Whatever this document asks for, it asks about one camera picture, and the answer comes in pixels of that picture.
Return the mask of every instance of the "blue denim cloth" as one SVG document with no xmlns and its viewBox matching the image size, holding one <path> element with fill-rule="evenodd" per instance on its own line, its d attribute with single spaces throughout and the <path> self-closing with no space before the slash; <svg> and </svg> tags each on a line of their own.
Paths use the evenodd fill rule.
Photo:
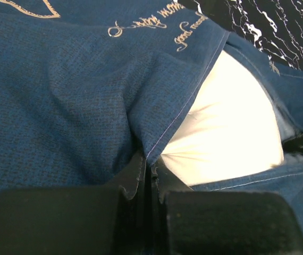
<svg viewBox="0 0 303 255">
<path fill-rule="evenodd" d="M 269 62 L 265 54 L 233 33 L 224 50 L 245 66 L 267 92 L 275 108 L 282 139 L 303 131 L 303 72 Z M 196 191 L 276 192 L 291 205 L 303 230 L 303 157 L 286 154 L 285 163 L 274 169 L 192 188 Z"/>
<path fill-rule="evenodd" d="M 303 72 L 198 13 L 165 12 L 171 1 L 15 3 L 0 2 L 0 190 L 103 184 L 140 143 L 153 164 L 222 49 L 262 84 L 281 134 L 303 131 Z M 303 228 L 302 157 L 194 188 L 278 192 Z"/>
</svg>

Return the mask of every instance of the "white fabric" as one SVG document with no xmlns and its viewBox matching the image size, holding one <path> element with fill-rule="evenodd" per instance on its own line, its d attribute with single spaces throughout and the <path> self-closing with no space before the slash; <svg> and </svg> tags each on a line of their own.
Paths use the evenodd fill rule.
<svg viewBox="0 0 303 255">
<path fill-rule="evenodd" d="M 259 173 L 284 161 L 271 102 L 253 75 L 226 52 L 162 159 L 189 186 Z"/>
</svg>

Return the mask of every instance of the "blue fabric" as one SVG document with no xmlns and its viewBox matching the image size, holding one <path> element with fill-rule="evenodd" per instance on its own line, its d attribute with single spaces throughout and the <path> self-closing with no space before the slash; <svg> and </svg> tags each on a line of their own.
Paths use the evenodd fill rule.
<svg viewBox="0 0 303 255">
<path fill-rule="evenodd" d="M 136 141 L 152 164 L 229 34 L 167 0 L 51 1 L 60 18 L 15 2 L 0 2 L 0 190 L 103 184 Z"/>
<path fill-rule="evenodd" d="M 224 50 L 243 64 L 264 87 L 286 125 L 288 123 L 293 130 L 303 132 L 303 72 L 280 64 L 271 66 L 265 54 L 233 33 Z M 303 231 L 303 160 L 294 161 L 290 155 L 285 157 L 287 163 L 274 169 L 192 188 L 196 191 L 276 192 L 293 208 Z"/>
</svg>

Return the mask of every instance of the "denim garment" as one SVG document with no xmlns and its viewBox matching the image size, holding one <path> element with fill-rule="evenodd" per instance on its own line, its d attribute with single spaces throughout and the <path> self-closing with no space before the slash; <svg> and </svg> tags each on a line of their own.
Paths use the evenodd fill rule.
<svg viewBox="0 0 303 255">
<path fill-rule="evenodd" d="M 0 0 L 0 190 L 153 163 L 228 34 L 170 0 Z"/>
<path fill-rule="evenodd" d="M 245 66 L 266 91 L 274 107 L 282 140 L 303 132 L 303 72 L 270 62 L 251 43 L 233 33 L 224 50 Z M 286 154 L 284 164 L 274 169 L 192 188 L 196 191 L 276 192 L 294 209 L 303 230 L 302 156 Z"/>
</svg>

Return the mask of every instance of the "black marble surface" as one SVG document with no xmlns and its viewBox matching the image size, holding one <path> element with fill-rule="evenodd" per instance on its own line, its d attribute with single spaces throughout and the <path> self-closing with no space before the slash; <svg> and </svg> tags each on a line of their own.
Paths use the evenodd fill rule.
<svg viewBox="0 0 303 255">
<path fill-rule="evenodd" d="M 227 30 L 249 40 L 275 62 L 303 70 L 303 0 L 179 0 L 201 9 Z"/>
</svg>

